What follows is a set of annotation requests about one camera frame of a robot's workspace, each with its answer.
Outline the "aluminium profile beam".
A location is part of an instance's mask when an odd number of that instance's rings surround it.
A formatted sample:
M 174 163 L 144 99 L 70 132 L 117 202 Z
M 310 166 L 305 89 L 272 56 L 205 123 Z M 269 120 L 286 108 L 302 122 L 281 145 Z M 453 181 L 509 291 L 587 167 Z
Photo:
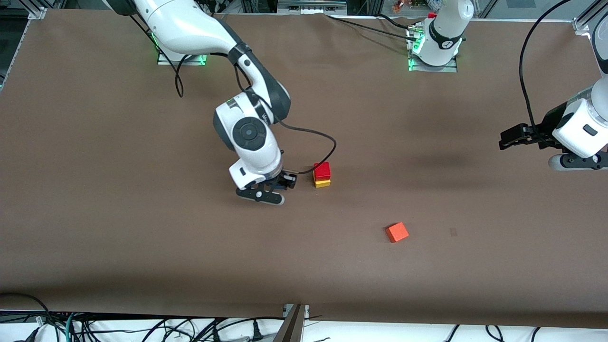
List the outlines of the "aluminium profile beam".
M 305 321 L 303 304 L 295 304 L 272 342 L 302 342 Z

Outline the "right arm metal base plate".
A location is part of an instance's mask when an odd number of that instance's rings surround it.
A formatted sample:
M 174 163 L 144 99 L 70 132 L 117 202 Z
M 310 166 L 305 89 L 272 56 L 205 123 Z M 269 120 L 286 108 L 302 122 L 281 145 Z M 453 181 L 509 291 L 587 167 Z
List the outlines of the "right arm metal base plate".
M 177 64 L 185 57 L 185 54 L 176 53 L 167 49 L 156 37 L 156 35 L 150 33 L 154 43 L 158 46 L 158 64 L 159 65 L 170 65 L 171 63 L 176 67 Z M 182 65 L 188 66 L 204 66 L 206 65 L 207 56 L 188 56 L 182 63 Z

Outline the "aluminium frame profile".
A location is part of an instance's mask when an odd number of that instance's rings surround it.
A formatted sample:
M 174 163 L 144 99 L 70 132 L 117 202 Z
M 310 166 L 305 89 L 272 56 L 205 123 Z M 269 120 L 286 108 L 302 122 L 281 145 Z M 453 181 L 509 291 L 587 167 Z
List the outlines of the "aluminium frame profile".
M 43 0 L 19 0 L 21 4 L 24 6 L 26 11 L 28 11 L 28 20 L 36 21 L 44 18 L 46 14 L 47 7 L 45 6 L 45 2 Z
M 577 17 L 587 17 L 593 21 L 606 8 L 608 8 L 608 0 L 593 0 Z

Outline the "orange wooden block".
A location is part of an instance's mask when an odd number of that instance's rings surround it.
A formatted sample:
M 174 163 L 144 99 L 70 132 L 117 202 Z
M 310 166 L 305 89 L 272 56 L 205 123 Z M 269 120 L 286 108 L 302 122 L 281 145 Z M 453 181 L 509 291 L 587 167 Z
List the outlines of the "orange wooden block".
M 409 232 L 403 222 L 395 223 L 385 229 L 387 238 L 391 243 L 397 243 L 408 238 Z

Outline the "brown paper table cover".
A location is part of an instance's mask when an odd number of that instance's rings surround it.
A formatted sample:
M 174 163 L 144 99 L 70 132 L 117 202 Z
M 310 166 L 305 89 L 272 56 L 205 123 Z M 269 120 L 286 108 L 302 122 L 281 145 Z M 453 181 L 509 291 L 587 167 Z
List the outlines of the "brown paper table cover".
M 211 123 L 239 93 L 228 61 L 185 67 L 180 98 L 130 18 L 50 10 L 0 93 L 0 292 L 58 311 L 608 327 L 608 171 L 499 150 L 527 117 L 530 22 L 471 22 L 456 73 L 409 71 L 398 39 L 322 14 L 226 22 L 287 88 L 286 122 L 337 140 L 332 184 L 240 199 Z

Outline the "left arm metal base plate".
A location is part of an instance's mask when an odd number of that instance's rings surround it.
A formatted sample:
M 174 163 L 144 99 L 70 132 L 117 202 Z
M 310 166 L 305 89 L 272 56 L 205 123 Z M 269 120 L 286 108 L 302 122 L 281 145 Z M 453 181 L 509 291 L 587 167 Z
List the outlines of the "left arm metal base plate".
M 406 37 L 413 38 L 413 41 L 408 42 L 409 71 L 457 72 L 456 55 L 462 41 L 448 50 L 432 47 L 435 42 L 426 37 L 423 22 L 409 25 Z

